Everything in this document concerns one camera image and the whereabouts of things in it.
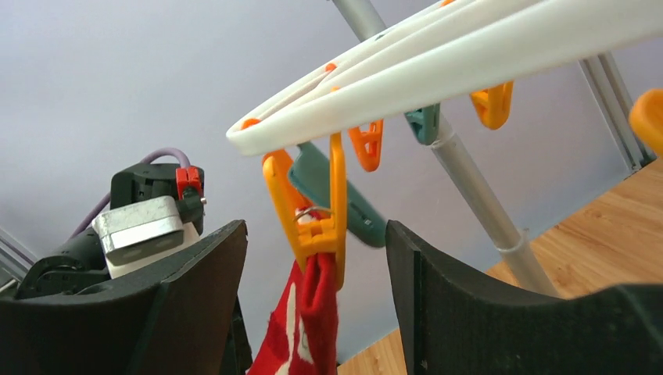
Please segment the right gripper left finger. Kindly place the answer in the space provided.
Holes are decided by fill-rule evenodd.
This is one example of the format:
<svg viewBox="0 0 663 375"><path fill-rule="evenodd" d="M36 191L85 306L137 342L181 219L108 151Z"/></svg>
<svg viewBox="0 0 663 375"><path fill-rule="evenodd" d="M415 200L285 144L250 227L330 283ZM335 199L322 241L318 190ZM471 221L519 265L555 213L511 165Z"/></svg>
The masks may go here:
<svg viewBox="0 0 663 375"><path fill-rule="evenodd" d="M2 373L236 373L229 341L247 234L234 220L79 293L2 301Z"/></svg>

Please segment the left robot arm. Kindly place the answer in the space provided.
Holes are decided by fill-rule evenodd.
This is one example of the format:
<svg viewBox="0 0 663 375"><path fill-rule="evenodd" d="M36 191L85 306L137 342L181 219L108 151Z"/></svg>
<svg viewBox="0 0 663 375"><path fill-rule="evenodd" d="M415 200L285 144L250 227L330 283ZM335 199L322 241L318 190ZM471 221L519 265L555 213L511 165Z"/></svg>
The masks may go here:
<svg viewBox="0 0 663 375"><path fill-rule="evenodd" d="M13 297L76 294L179 252L200 239L205 204L202 168L151 162L129 166L113 175L101 211L38 260Z"/></svg>

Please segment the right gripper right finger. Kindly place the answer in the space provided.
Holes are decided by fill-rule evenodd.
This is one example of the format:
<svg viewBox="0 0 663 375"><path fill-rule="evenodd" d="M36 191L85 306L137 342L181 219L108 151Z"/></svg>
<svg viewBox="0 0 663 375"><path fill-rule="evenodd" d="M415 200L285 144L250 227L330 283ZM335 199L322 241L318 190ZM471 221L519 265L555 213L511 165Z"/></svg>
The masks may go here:
<svg viewBox="0 0 663 375"><path fill-rule="evenodd" d="M497 280L398 221L385 240L409 374L662 371L660 284L555 298Z"/></svg>

